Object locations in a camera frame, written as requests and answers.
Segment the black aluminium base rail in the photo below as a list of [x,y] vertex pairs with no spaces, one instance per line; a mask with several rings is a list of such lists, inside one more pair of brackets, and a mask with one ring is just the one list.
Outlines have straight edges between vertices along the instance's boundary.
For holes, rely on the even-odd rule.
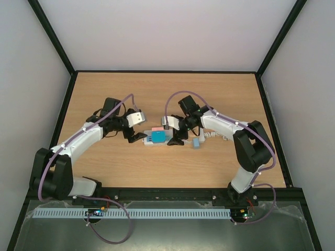
[[[299,202],[301,205],[307,204],[301,188],[275,188],[276,202]],[[93,197],[109,197],[117,202],[135,201],[180,201],[180,202],[211,202],[213,206],[223,206],[225,208],[242,208],[249,206],[249,201],[257,206],[261,201],[273,201],[273,190],[271,188],[251,188],[246,194],[239,195],[234,202],[228,196],[227,188],[112,188],[100,187],[93,193]],[[75,205],[91,206],[102,205],[97,199],[92,201],[82,198],[71,199]]]

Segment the pink cube socket adapter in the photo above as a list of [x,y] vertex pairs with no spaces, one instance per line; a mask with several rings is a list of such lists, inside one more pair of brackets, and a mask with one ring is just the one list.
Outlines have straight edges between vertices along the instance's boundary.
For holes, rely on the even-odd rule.
[[164,131],[164,127],[154,127],[151,131]]

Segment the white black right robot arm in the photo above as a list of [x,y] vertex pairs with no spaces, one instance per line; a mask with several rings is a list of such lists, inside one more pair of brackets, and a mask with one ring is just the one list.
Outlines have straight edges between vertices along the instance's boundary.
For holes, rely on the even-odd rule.
[[275,149],[261,122],[254,120],[247,123],[227,117],[208,103],[200,107],[193,99],[196,94],[187,94],[178,102],[184,114],[182,117],[162,117],[162,125],[173,129],[168,145],[183,145],[188,132],[194,128],[212,130],[232,141],[240,167],[227,187],[227,196],[231,203],[239,205],[254,187],[256,178],[267,170],[266,164],[276,161]]

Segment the light blue side plug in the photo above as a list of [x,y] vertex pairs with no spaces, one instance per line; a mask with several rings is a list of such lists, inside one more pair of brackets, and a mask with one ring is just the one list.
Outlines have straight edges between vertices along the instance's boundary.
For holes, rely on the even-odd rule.
[[199,138],[193,138],[192,145],[193,145],[193,149],[199,149],[200,148]]

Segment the blue cube plug adapter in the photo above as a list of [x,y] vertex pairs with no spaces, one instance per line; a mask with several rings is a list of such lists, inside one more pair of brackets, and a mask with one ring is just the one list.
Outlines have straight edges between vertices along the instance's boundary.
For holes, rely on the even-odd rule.
[[153,144],[164,143],[166,140],[165,131],[152,131],[151,132],[151,142]]

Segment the white power strip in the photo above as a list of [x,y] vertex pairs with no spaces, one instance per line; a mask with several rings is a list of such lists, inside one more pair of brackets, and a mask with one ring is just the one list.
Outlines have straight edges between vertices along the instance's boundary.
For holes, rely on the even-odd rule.
[[[143,143],[145,146],[163,146],[163,145],[167,145],[168,141],[173,137],[173,130],[172,129],[168,129],[168,130],[164,130],[165,134],[166,134],[166,140],[164,143],[158,143],[158,144],[153,144],[151,142],[151,130],[145,130],[144,133],[147,134],[148,136],[144,139],[142,139]],[[203,129],[200,129],[200,136],[196,136],[194,138],[199,138],[199,142],[204,143],[205,142],[205,133],[203,131]],[[187,144],[192,144],[192,140],[183,140],[184,141],[184,145]]]

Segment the black enclosure frame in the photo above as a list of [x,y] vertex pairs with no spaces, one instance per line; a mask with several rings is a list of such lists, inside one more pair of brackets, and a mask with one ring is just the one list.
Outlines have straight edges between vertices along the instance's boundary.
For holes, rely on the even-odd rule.
[[[53,136],[51,139],[51,143],[55,143],[56,140],[59,139],[60,137],[60,132],[61,132],[61,128],[63,126],[64,120],[65,120],[65,114],[68,110],[69,107],[69,103],[70,103],[70,99],[74,90],[74,86],[75,86],[75,81],[77,79],[78,70],[75,70],[74,67],[72,66],[63,46],[61,45],[60,40],[58,39],[56,33],[54,32],[52,25],[50,24],[43,8],[41,7],[40,3],[38,1],[29,1],[30,7],[32,8],[32,10],[34,11],[35,15],[37,16],[39,22],[41,23],[42,27],[44,28],[46,34],[48,35],[50,41],[52,42],[53,46],[55,47],[58,55],[60,56],[62,62],[64,63],[66,69],[69,71],[70,73],[70,81],[65,93],[65,98],[64,101],[62,103],[62,107],[60,110],[60,114],[58,116],[58,120],[53,132]],[[270,132],[272,137],[274,138],[274,146],[276,149],[276,152],[279,154],[278,156],[278,161],[281,165],[281,172],[283,174],[284,177],[284,183],[285,183],[285,188],[291,188],[294,187],[293,185],[293,181],[291,178],[291,175],[289,173],[289,169],[287,166],[287,162],[284,156],[284,152],[282,149],[282,145],[280,143],[280,139],[278,136],[278,131],[277,128],[275,127],[275,122],[274,122],[274,117],[272,115],[272,112],[270,111],[270,104],[269,104],[269,99],[267,98],[266,94],[265,94],[265,89],[264,89],[264,85],[262,83],[261,77],[264,74],[266,68],[269,66],[272,58],[275,56],[278,48],[280,47],[280,45],[282,44],[282,42],[284,41],[284,38],[286,37],[286,35],[288,34],[289,30],[291,29],[292,25],[294,24],[295,20],[297,19],[298,15],[300,14],[301,10],[303,9],[303,7],[305,6],[306,1],[296,1],[294,6],[292,7],[290,13],[288,14],[284,24],[282,25],[279,33],[277,34],[274,42],[272,43],[269,51],[267,52],[261,66],[259,67],[259,69],[256,72],[251,72],[252,75],[255,76],[256,79],[256,83],[258,85],[258,89],[259,89],[259,93],[260,93],[260,97],[262,100],[262,105],[264,107],[264,111],[266,114],[266,118],[267,118],[267,122],[270,126]],[[310,215],[310,211],[308,209],[308,205],[307,204],[300,204],[300,207],[302,209],[302,213],[303,216],[305,218],[305,220],[307,221],[307,228],[309,231],[309,236],[311,238],[311,242],[313,244],[313,247],[315,250],[321,250],[321,244],[319,241],[319,238],[317,236],[315,227],[314,227],[314,223],[312,221],[312,217]]]

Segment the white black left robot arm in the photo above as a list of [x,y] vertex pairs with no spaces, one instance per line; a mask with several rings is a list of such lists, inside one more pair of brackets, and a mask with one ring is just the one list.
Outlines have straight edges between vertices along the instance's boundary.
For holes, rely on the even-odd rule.
[[103,107],[94,111],[72,136],[50,149],[41,148],[36,152],[29,188],[37,193],[40,201],[91,197],[98,181],[74,177],[72,167],[75,162],[92,145],[109,137],[111,132],[121,132],[129,143],[145,138],[145,133],[135,133],[133,129],[145,121],[143,111],[136,106],[127,109],[124,101],[106,98]]

